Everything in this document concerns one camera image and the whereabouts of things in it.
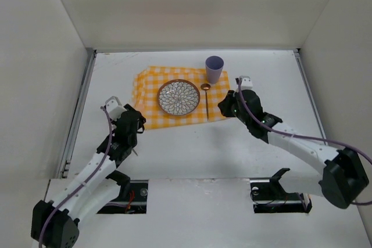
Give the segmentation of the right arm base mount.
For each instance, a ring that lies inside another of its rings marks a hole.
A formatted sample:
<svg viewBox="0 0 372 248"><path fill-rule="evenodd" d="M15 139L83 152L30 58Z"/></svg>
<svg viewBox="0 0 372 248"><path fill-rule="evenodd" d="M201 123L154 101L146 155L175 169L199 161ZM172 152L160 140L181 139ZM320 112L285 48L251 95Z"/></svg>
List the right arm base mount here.
<svg viewBox="0 0 372 248"><path fill-rule="evenodd" d="M304 213L312 209L310 197L304 193L287 193L277 179L250 180L250 197L256 214Z"/></svg>

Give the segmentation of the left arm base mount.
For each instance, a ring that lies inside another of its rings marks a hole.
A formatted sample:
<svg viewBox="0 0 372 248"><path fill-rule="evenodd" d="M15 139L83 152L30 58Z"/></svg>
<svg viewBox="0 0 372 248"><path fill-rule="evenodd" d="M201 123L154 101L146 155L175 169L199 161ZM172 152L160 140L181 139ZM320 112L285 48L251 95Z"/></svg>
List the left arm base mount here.
<svg viewBox="0 0 372 248"><path fill-rule="evenodd" d="M97 214L146 214L148 180L132 180L128 187L121 188L119 196Z"/></svg>

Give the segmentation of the lilac plastic cup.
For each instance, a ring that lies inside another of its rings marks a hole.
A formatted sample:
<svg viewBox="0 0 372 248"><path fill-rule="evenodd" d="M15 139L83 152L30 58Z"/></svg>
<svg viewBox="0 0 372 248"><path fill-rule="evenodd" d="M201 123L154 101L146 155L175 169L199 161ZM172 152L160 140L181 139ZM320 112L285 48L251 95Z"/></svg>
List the lilac plastic cup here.
<svg viewBox="0 0 372 248"><path fill-rule="evenodd" d="M210 56L205 60L206 79L210 84L216 84L223 71L224 60L219 56Z"/></svg>

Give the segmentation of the copper spoon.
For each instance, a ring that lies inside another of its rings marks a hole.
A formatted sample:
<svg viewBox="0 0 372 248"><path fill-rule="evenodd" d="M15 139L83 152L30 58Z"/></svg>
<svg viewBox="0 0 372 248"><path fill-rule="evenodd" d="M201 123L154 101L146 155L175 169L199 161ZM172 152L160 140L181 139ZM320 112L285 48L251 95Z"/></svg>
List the copper spoon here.
<svg viewBox="0 0 372 248"><path fill-rule="evenodd" d="M209 121L209 102L208 102L208 90L210 90L211 85L208 83L204 83L201 85L201 89L205 93L205 106L206 106L206 118Z"/></svg>

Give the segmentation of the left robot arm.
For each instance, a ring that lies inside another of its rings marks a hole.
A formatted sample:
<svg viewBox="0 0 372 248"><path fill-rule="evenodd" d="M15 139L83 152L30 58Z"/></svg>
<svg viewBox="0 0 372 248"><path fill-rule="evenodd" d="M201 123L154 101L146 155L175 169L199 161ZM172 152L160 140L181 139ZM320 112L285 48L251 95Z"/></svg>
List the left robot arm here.
<svg viewBox="0 0 372 248"><path fill-rule="evenodd" d="M109 134L78 176L51 200L40 200L33 208L31 238L39 247L73 247L80 228L130 184L118 171L145 131L145 117L129 104L101 108L109 123Z"/></svg>

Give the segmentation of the patterned ceramic bowl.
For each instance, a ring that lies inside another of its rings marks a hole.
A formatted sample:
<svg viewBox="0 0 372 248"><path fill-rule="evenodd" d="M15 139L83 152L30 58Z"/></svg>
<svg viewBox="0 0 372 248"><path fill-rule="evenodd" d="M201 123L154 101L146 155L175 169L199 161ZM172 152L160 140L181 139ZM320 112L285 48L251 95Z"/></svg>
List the patterned ceramic bowl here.
<svg viewBox="0 0 372 248"><path fill-rule="evenodd" d="M191 114L199 106L200 99L199 89L192 82L183 79L164 83L156 97L161 111L175 117Z"/></svg>

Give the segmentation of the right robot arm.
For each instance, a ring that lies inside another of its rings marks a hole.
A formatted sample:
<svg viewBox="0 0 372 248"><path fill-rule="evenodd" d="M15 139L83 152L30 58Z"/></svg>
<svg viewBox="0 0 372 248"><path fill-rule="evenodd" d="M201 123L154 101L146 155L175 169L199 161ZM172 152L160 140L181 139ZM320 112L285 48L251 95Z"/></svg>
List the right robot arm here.
<svg viewBox="0 0 372 248"><path fill-rule="evenodd" d="M283 120L264 112L252 90L228 91L218 104L224 117L236 117L257 139L281 148L315 169L316 189L332 205L346 209L369 185L369 179L355 148L336 149L321 145L315 137L296 133Z"/></svg>

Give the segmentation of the yellow white checkered cloth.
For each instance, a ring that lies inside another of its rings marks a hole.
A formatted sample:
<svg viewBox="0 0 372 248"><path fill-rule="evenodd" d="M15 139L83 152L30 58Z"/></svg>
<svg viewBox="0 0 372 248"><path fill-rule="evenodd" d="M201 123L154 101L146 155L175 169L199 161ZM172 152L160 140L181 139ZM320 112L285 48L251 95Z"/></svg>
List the yellow white checkered cloth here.
<svg viewBox="0 0 372 248"><path fill-rule="evenodd" d="M201 101L191 114L175 117L161 111L156 100L157 92L164 83L175 79L190 81L200 89L201 85L207 82L206 70L189 67L149 66L135 75L132 100L134 108L139 110L146 118L146 129L169 128L225 119L217 105L225 98L230 89L227 71L222 71L217 84L211 85L211 89L208 90L209 121L206 118L205 93L203 90L199 90Z"/></svg>

